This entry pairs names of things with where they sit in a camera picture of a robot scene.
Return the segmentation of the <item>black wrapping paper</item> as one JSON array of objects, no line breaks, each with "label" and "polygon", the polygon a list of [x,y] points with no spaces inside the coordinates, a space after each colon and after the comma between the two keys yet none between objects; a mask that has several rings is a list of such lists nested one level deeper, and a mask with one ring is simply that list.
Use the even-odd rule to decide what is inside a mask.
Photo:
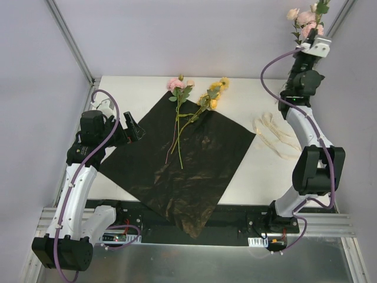
[{"label": "black wrapping paper", "polygon": [[165,93],[140,120],[145,135],[116,148],[100,172],[142,204],[198,238],[254,134],[216,111],[186,126],[173,146],[176,105]]}]

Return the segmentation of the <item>pink rose cluster stem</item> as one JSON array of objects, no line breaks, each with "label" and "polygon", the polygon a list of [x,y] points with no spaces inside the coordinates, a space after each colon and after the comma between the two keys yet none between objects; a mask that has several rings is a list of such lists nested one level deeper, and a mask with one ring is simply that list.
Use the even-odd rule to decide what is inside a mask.
[{"label": "pink rose cluster stem", "polygon": [[324,35],[323,24],[317,21],[318,16],[315,12],[305,11],[298,13],[295,19],[295,27],[300,29],[299,39],[304,41],[310,34],[311,30],[317,30],[318,35]]}]

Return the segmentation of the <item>cream printed ribbon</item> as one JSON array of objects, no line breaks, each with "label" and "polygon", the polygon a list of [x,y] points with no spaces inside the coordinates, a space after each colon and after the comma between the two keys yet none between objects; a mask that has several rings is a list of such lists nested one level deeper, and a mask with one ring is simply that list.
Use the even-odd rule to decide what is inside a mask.
[{"label": "cream printed ribbon", "polygon": [[275,155],[285,160],[296,160],[301,153],[301,147],[293,141],[294,136],[283,131],[275,122],[270,112],[263,113],[252,121],[256,136]]}]

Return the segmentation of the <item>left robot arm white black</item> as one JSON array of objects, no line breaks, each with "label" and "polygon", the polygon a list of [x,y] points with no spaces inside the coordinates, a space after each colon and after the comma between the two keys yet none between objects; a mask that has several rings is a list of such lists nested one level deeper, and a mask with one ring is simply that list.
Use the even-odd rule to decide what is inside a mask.
[{"label": "left robot arm white black", "polygon": [[44,267],[87,270],[94,246],[105,230],[123,226],[124,214],[109,205],[95,208],[88,220],[82,220],[106,148],[137,142],[145,133],[130,112],[123,115],[125,129],[112,114],[100,110],[82,113],[80,130],[67,152],[65,182],[55,215],[45,235],[32,242],[32,250]]}]

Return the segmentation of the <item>cream rose stem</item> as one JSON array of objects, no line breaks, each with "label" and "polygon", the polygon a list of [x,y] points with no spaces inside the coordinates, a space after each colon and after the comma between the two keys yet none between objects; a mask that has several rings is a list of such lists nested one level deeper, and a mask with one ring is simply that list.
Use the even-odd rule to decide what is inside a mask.
[{"label": "cream rose stem", "polygon": [[295,8],[295,9],[290,9],[287,13],[287,19],[293,22],[292,26],[294,27],[295,30],[291,32],[291,34],[295,37],[294,42],[297,43],[297,45],[300,45],[302,43],[302,40],[300,39],[301,33],[299,31],[301,27],[297,23],[299,11],[300,11],[299,8]]}]

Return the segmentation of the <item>peach rose pair stem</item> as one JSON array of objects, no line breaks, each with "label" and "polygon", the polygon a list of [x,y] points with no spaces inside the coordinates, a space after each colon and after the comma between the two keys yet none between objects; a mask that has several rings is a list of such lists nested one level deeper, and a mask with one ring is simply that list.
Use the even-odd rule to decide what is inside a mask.
[{"label": "peach rose pair stem", "polygon": [[318,16],[317,21],[323,24],[323,27],[324,27],[324,23],[322,21],[322,17],[324,16],[324,14],[327,14],[329,11],[329,2],[330,1],[327,1],[327,0],[320,0],[310,7],[310,10],[312,12],[315,12],[316,15]]}]

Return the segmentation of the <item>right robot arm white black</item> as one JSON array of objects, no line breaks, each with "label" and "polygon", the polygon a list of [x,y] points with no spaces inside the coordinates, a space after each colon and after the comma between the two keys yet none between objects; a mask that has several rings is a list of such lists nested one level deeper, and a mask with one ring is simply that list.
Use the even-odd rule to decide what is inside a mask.
[{"label": "right robot arm white black", "polygon": [[287,229],[296,233],[296,213],[308,202],[332,209],[345,161],[345,150],[334,146],[322,133],[313,116],[310,98],[315,95],[324,76],[313,69],[318,57],[301,49],[290,52],[295,61],[286,86],[276,99],[284,120],[293,129],[302,152],[292,173],[292,186],[273,201],[263,218],[269,232]]}]

